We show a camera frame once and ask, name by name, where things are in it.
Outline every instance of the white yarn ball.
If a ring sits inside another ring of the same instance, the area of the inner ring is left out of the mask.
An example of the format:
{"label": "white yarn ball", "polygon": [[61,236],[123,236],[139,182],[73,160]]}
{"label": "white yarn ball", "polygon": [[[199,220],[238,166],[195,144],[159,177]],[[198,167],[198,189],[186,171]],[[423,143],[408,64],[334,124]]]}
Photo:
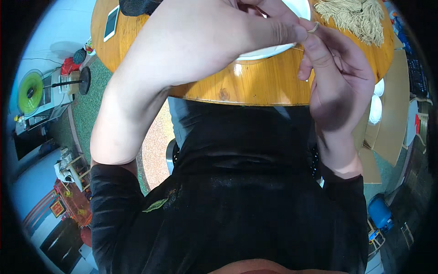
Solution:
{"label": "white yarn ball", "polygon": [[382,118],[382,101],[377,95],[373,95],[371,99],[371,112],[368,122],[371,125],[377,125]]}
{"label": "white yarn ball", "polygon": [[374,87],[374,94],[380,97],[383,95],[384,90],[385,90],[385,81],[382,78],[382,80],[380,80],[379,83],[377,83],[376,86]]}

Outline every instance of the red bag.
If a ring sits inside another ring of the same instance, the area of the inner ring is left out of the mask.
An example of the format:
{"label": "red bag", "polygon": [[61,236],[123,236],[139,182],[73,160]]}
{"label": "red bag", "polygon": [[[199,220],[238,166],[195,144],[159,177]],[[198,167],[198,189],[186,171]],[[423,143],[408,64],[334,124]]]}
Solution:
{"label": "red bag", "polygon": [[81,64],[76,65],[73,63],[73,57],[64,60],[61,67],[61,75],[69,75],[72,71],[78,71]]}

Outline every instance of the smartphone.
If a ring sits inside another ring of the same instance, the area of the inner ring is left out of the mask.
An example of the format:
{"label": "smartphone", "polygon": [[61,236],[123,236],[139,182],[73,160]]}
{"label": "smartphone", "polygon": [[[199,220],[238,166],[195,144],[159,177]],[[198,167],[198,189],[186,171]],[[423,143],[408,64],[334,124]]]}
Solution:
{"label": "smartphone", "polygon": [[115,7],[109,12],[108,18],[106,19],[105,35],[103,36],[103,41],[108,41],[109,38],[116,34],[117,19],[119,18],[120,5]]}

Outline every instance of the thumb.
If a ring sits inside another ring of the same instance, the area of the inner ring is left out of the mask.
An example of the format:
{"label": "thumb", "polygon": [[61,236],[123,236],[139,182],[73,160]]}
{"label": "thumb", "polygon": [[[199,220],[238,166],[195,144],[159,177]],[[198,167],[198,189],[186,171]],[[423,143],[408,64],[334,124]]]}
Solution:
{"label": "thumb", "polygon": [[285,22],[278,18],[263,18],[247,16],[248,45],[245,50],[259,50],[262,48],[302,42],[307,38],[307,30],[292,22]]}
{"label": "thumb", "polygon": [[315,71],[315,79],[318,85],[324,87],[324,90],[329,93],[336,92],[340,81],[345,82],[345,79],[342,77],[327,46],[319,37],[311,33],[308,34],[302,45]]}

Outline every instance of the white plate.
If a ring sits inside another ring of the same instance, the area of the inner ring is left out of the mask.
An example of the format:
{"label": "white plate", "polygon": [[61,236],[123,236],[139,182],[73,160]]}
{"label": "white plate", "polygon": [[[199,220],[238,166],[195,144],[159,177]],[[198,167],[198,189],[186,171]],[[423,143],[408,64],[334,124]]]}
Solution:
{"label": "white plate", "polygon": [[[311,19],[310,5],[308,0],[283,0],[283,2],[291,9],[298,17]],[[272,46],[269,48],[264,48],[261,50],[251,51],[240,55],[237,60],[258,60],[263,58],[268,58],[277,54],[282,53],[295,46],[295,44],[286,44],[280,46]]]}

